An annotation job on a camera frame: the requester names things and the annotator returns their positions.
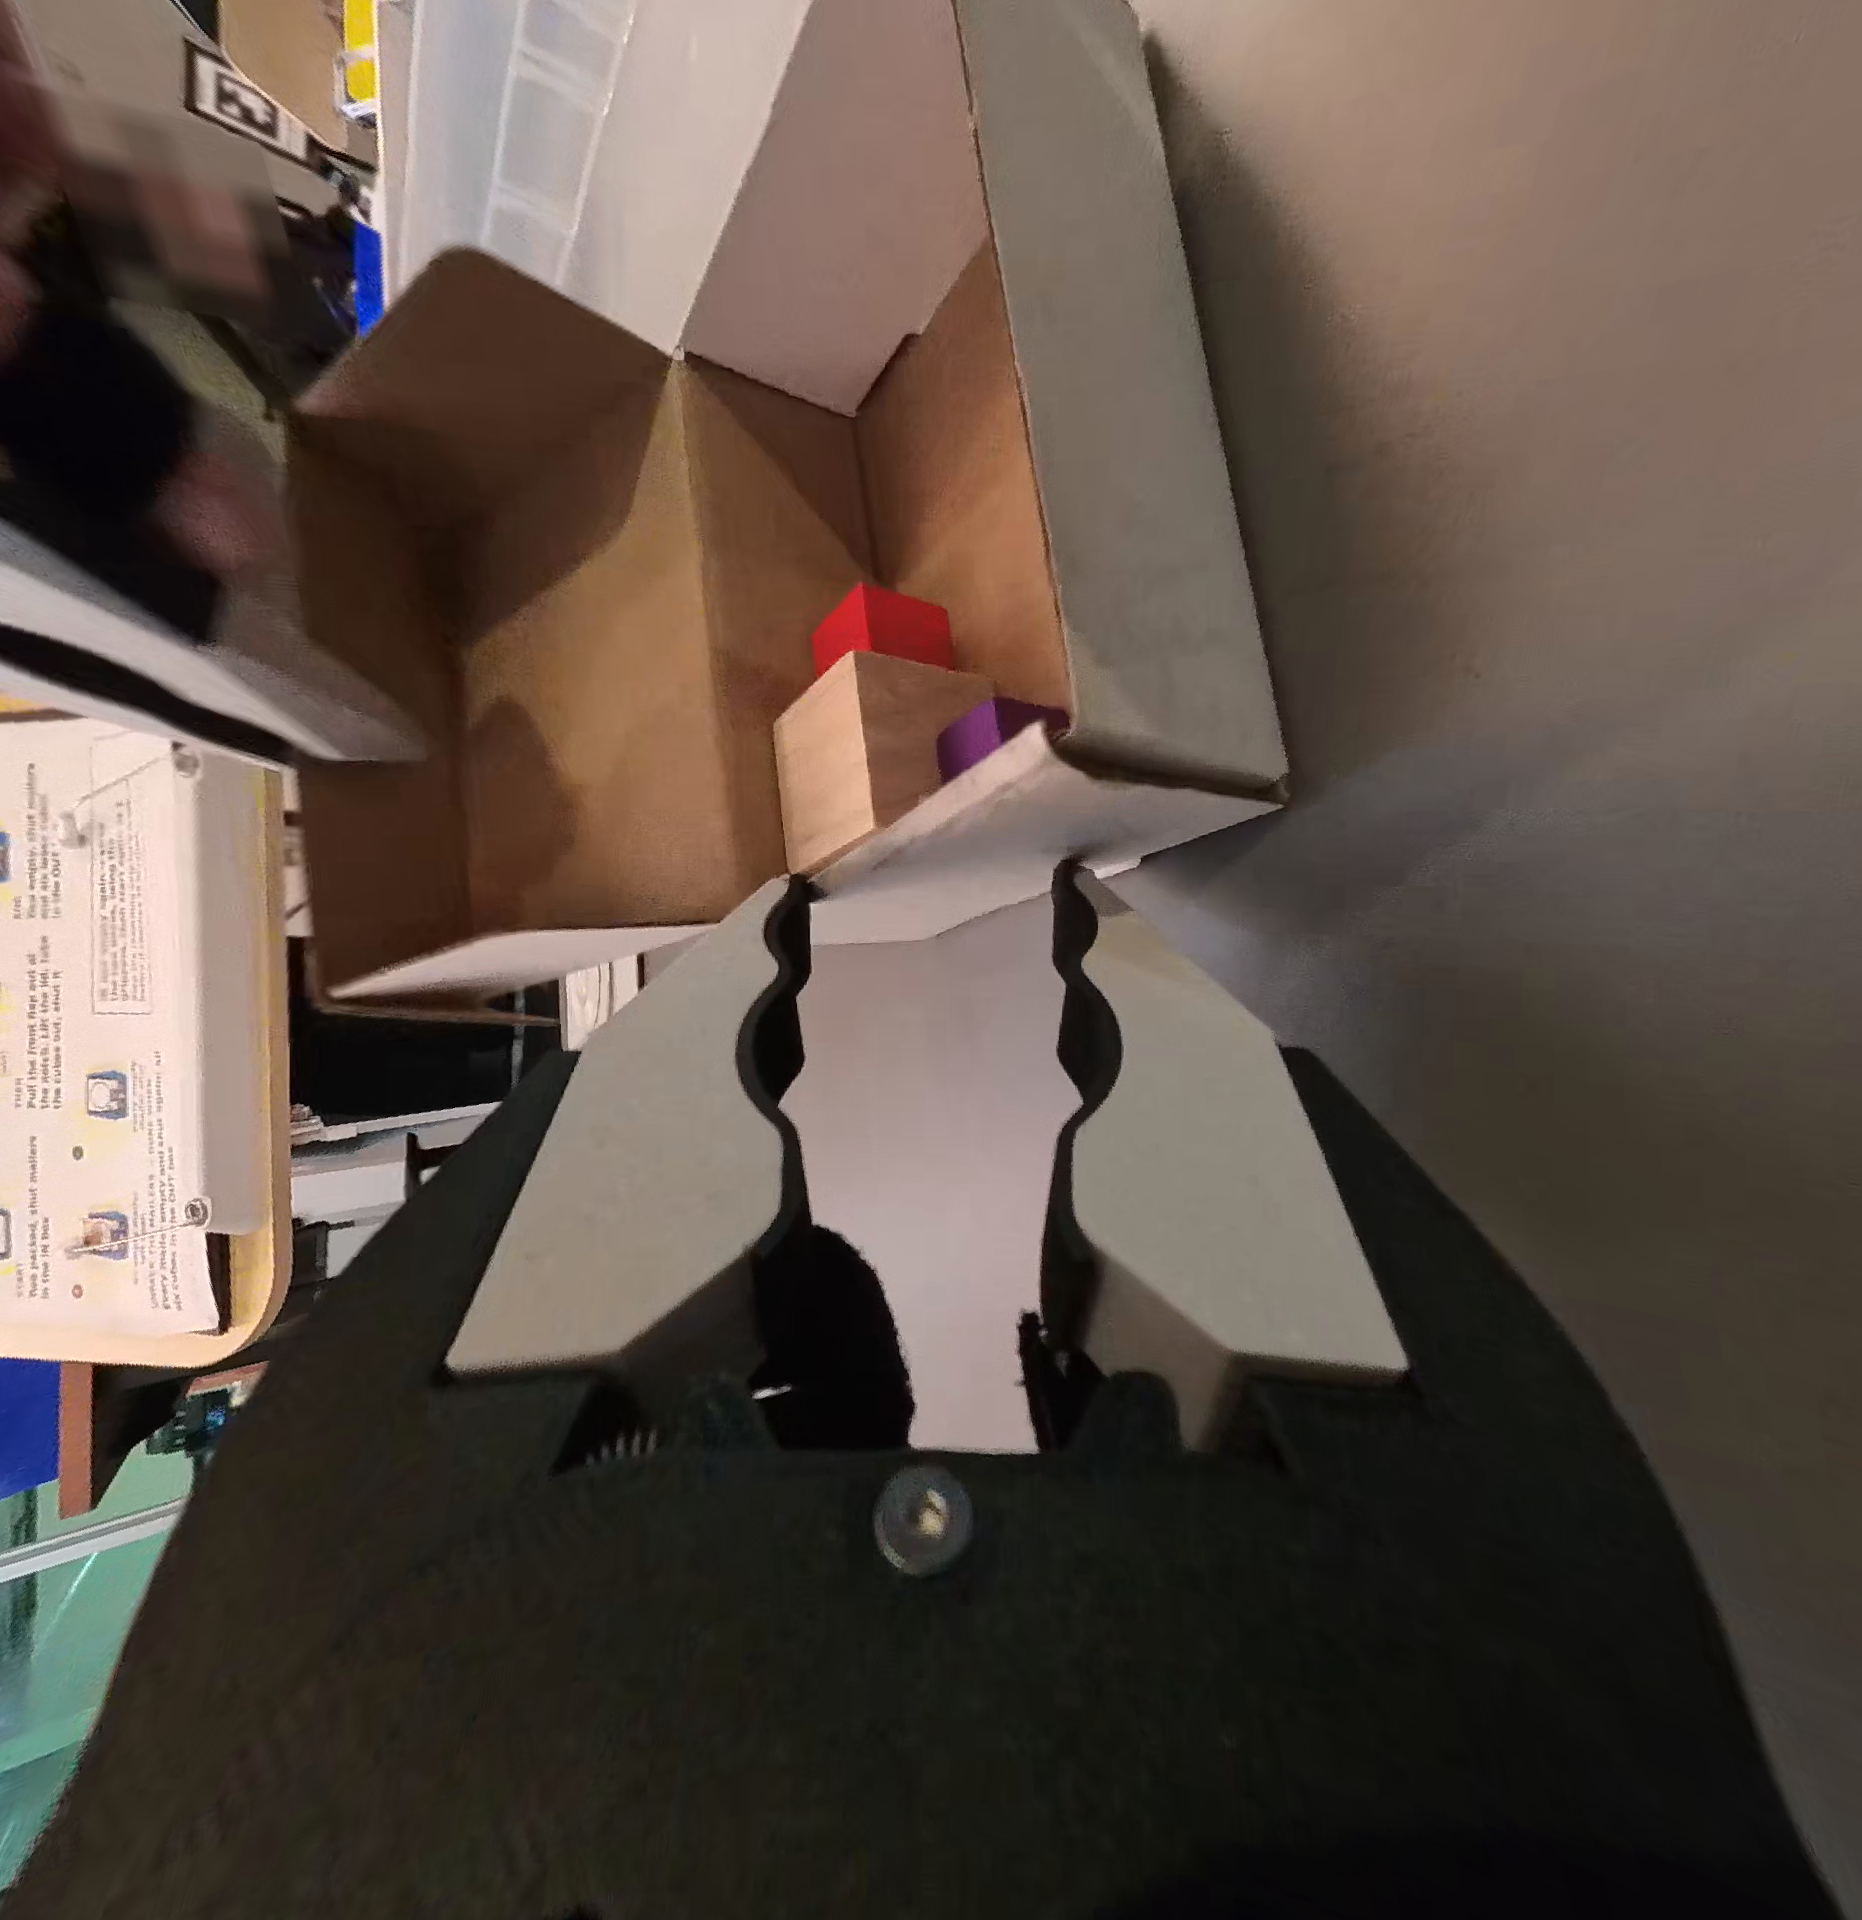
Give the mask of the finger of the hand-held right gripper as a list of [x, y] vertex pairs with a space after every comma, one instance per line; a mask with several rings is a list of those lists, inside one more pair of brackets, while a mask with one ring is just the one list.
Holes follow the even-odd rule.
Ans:
[[136, 535], [116, 580], [0, 515], [0, 696], [257, 764], [419, 762], [417, 721], [311, 643], [294, 586], [222, 586]]

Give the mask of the white cardboard box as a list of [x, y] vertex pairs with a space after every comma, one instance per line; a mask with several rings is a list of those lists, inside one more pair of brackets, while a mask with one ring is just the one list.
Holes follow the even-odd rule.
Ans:
[[813, 875], [822, 938], [933, 938], [1284, 800], [1129, 4], [810, 4], [680, 355], [442, 252], [287, 455], [311, 635], [428, 741], [301, 775], [331, 996], [496, 996], [792, 875], [773, 721], [860, 583], [1067, 730]]

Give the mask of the clear plastic storage bin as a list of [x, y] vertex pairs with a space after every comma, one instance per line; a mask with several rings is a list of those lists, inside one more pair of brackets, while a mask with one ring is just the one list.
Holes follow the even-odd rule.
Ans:
[[806, 2], [377, 4], [385, 296], [483, 252], [667, 355]]

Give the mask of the instruction poster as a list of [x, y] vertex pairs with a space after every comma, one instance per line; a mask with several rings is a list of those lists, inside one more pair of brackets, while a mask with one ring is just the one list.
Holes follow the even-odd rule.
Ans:
[[222, 1328], [197, 852], [173, 747], [0, 724], [0, 1328]]

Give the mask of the brown box with black tag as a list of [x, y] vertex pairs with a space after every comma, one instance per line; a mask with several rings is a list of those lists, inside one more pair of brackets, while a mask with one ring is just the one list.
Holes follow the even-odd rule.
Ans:
[[316, 167], [379, 157], [377, 8], [374, 2], [186, 2], [206, 46], [184, 56], [184, 108]]

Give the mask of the purple cube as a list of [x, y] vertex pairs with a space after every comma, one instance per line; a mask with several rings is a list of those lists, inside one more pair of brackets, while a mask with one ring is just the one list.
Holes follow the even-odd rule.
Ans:
[[1012, 744], [1029, 728], [1038, 728], [1047, 737], [1067, 730], [1067, 713], [993, 696], [978, 707], [967, 709], [957, 720], [948, 721], [935, 741], [935, 760], [942, 784], [952, 784], [971, 769], [980, 765], [1003, 747]]

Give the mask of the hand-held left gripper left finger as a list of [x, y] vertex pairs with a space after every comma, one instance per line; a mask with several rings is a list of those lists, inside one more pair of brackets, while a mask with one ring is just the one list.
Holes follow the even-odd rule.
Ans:
[[782, 1110], [812, 888], [769, 880], [584, 1045], [470, 1297], [456, 1381], [606, 1379], [651, 1423], [765, 1359], [761, 1266], [806, 1227]]

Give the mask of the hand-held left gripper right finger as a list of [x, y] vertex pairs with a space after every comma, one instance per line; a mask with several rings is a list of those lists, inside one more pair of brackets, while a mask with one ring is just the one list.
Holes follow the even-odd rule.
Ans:
[[1051, 888], [1061, 1126], [1038, 1334], [1065, 1377], [1153, 1379], [1183, 1452], [1268, 1384], [1394, 1388], [1408, 1357], [1273, 1034], [1077, 864]]

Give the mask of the red cube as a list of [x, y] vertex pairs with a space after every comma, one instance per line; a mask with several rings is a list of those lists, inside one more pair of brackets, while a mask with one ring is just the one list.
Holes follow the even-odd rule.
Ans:
[[956, 670], [951, 617], [942, 606], [895, 588], [860, 583], [813, 629], [815, 677], [853, 654]]

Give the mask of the person's right hand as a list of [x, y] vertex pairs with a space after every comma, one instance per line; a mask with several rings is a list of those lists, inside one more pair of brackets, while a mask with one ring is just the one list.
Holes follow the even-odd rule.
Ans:
[[18, 15], [0, 2], [0, 364], [12, 355], [38, 304], [19, 250], [54, 197], [58, 180], [50, 104]]

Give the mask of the light wooden board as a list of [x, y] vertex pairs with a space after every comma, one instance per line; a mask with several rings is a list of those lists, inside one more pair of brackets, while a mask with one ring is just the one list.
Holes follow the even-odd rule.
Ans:
[[[0, 700], [4, 721], [94, 720]], [[290, 1283], [290, 1071], [283, 948], [283, 784], [241, 760], [151, 735], [199, 779], [199, 1045], [210, 1264], [220, 1333], [83, 1334], [0, 1328], [0, 1357], [214, 1366], [266, 1333]]]

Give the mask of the large plain wooden cube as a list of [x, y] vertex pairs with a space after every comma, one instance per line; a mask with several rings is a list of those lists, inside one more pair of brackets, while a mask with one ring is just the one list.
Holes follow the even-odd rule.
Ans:
[[773, 721], [784, 868], [813, 877], [933, 794], [944, 728], [993, 698], [989, 680], [852, 651]]

